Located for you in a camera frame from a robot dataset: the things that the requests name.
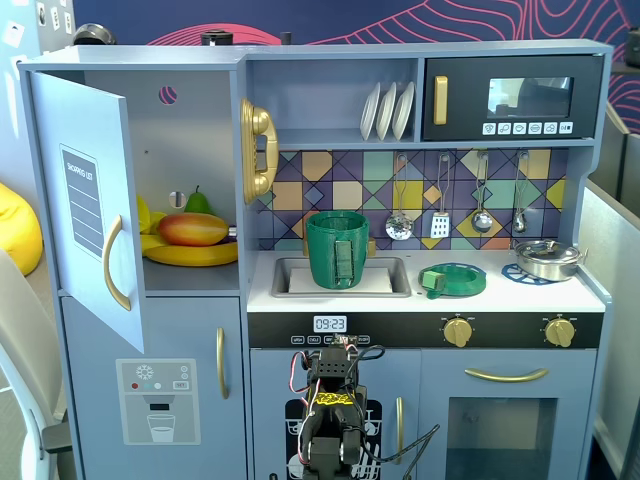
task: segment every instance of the blue wall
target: blue wall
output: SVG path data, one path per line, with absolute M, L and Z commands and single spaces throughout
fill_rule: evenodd
M 198 45 L 214 26 L 238 43 L 394 43 L 592 38 L 622 59 L 639 0 L 76 0 L 76 24 L 101 23 L 122 44 Z M 614 77 L 610 100 L 640 132 L 640 80 Z

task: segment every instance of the microwave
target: microwave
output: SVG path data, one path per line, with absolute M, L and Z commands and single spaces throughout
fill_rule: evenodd
M 604 57 L 427 59 L 423 140 L 593 137 Z

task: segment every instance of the gold knob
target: gold knob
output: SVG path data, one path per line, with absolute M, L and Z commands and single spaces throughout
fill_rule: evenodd
M 569 320 L 557 318 L 549 322 L 547 328 L 544 329 L 544 334 L 549 342 L 566 348 L 571 345 L 571 339 L 576 334 L 576 329 Z
M 452 318 L 444 326 L 444 338 L 456 347 L 464 347 L 471 338 L 471 325 L 462 318 Z

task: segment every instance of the silver pot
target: silver pot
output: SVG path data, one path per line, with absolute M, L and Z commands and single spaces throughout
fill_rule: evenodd
M 577 248 L 555 240 L 523 242 L 515 248 L 515 252 L 522 270 L 552 282 L 569 280 L 586 258 L 586 254 L 581 254 Z

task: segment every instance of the digital clock display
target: digital clock display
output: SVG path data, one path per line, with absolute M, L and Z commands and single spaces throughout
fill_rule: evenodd
M 320 316 L 313 317 L 314 333 L 336 332 L 345 333 L 347 331 L 347 317 L 345 316 Z

